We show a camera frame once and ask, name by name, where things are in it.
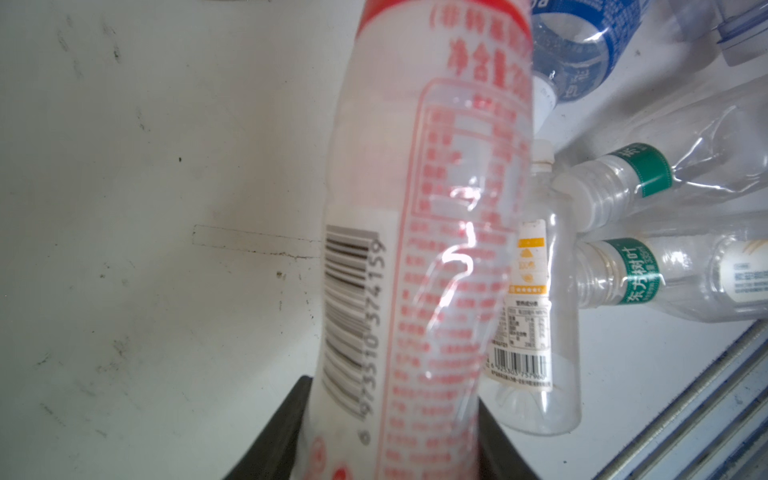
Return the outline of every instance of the bottle neck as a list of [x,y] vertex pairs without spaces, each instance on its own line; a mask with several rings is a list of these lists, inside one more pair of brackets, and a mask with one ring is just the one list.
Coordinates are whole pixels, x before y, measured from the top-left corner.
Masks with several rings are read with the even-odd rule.
[[627,272],[621,258],[612,255],[611,246],[602,242],[576,245],[576,282],[580,309],[617,305],[624,292]]

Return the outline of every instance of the white label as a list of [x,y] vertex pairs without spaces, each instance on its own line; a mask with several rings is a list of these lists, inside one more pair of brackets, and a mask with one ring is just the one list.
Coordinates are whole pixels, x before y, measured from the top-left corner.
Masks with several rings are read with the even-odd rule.
[[364,472],[376,457],[399,218],[391,210],[326,209],[323,342],[302,425],[307,438],[296,451],[308,478]]
[[736,303],[768,300],[768,240],[729,245],[720,262],[720,282]]
[[491,378],[536,392],[552,390],[552,345],[549,325],[547,224],[520,225],[511,285],[498,330],[488,351],[485,372]]

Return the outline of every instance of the plastic wrapper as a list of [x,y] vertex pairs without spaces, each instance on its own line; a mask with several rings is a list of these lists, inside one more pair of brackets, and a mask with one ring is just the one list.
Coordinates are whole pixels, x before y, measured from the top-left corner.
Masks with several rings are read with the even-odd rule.
[[531,140],[527,2],[363,10],[329,153],[294,478],[477,478],[476,388]]

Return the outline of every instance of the white plastic bottle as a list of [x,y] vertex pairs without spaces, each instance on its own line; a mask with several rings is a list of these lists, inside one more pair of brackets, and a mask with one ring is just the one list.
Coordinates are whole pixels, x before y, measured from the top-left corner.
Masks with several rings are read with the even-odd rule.
[[480,396],[496,420],[559,435],[581,421],[578,300],[570,199],[551,189],[552,146],[534,141],[511,285]]
[[697,322],[768,314],[768,212],[648,223],[578,243],[580,308],[648,303]]
[[574,200],[578,231],[655,205],[716,204],[765,187],[768,75],[649,121],[627,140],[554,179]]
[[599,87],[616,66],[650,0],[534,0],[534,132],[556,104]]
[[477,478],[531,142],[529,5],[368,0],[328,156],[295,480]]

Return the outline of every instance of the white bottle cap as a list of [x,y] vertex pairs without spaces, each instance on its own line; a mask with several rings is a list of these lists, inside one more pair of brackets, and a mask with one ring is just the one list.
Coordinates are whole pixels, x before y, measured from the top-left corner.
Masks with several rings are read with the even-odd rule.
[[573,206],[571,211],[574,214],[577,232],[588,232],[604,223],[602,203],[590,186],[581,181],[581,178],[576,178],[569,170],[565,171],[554,178],[552,188],[571,198]]
[[533,76],[533,133],[538,133],[544,121],[558,104],[552,85],[538,75]]
[[554,163],[554,147],[548,140],[536,139],[531,144],[531,172],[551,172]]

